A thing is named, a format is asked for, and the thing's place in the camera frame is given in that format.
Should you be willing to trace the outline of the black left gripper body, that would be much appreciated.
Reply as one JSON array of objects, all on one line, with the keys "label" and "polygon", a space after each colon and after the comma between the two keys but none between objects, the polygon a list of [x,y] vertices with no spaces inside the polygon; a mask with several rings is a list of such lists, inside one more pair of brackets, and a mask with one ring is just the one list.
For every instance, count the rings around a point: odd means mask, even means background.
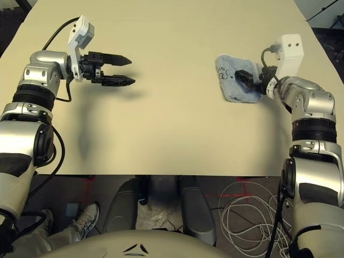
[{"label": "black left gripper body", "polygon": [[82,77],[92,83],[104,84],[102,66],[105,64],[105,54],[100,52],[88,52],[80,60]]}]

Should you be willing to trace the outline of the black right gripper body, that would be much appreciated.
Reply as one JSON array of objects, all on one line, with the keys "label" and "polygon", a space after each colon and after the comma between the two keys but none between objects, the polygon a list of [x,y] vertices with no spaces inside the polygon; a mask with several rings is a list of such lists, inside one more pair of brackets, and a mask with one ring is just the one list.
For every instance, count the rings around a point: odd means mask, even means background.
[{"label": "black right gripper body", "polygon": [[260,73],[253,74],[250,79],[249,89],[258,93],[266,93],[269,82],[276,75],[277,66],[263,67]]}]

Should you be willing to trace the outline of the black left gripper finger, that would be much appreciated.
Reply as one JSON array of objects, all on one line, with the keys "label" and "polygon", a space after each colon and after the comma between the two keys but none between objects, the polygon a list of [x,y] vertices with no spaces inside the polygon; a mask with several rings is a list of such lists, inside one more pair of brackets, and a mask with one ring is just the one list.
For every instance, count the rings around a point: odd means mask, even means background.
[{"label": "black left gripper finger", "polygon": [[103,63],[112,66],[125,66],[131,64],[132,61],[122,55],[103,53]]},{"label": "black left gripper finger", "polygon": [[112,75],[102,77],[101,85],[106,87],[125,87],[135,83],[135,79],[124,75]]}]

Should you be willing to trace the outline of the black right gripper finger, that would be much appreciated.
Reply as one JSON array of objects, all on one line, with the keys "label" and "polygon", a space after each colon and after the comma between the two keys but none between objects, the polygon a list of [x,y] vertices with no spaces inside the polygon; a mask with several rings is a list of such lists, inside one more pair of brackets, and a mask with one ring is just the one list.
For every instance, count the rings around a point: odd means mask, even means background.
[{"label": "black right gripper finger", "polygon": [[246,86],[254,86],[253,75],[246,70],[237,70],[235,72],[235,77]]}]

